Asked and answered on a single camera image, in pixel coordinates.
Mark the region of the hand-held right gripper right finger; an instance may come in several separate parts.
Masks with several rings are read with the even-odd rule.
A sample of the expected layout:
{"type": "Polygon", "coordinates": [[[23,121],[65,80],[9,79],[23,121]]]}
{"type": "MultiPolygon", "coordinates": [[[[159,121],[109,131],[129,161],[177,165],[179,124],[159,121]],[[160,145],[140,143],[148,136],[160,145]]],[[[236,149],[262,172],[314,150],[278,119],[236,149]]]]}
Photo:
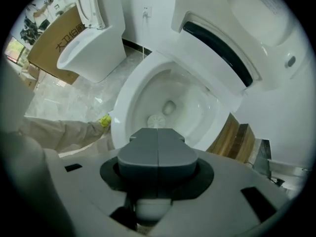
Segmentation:
{"type": "Polygon", "coordinates": [[[185,180],[191,177],[197,164],[197,154],[185,143],[185,138],[171,128],[159,128],[158,178],[185,180]]]}

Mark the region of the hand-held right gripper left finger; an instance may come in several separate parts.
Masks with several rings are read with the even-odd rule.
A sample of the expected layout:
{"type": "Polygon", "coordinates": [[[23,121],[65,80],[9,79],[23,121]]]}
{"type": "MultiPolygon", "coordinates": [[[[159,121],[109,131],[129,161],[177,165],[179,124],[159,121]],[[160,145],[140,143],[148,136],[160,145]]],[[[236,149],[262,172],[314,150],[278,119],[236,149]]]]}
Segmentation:
{"type": "Polygon", "coordinates": [[[158,176],[158,131],[141,128],[118,153],[119,173],[131,182],[155,182],[158,176]]]}

